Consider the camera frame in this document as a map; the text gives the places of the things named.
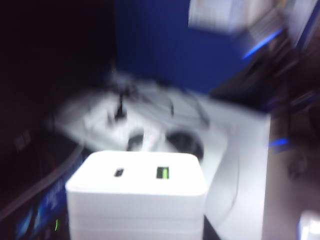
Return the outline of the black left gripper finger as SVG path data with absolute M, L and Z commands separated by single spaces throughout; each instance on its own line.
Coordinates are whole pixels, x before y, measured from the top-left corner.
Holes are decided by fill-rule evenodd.
M 221 240 L 206 216 L 204 216 L 203 240 Z

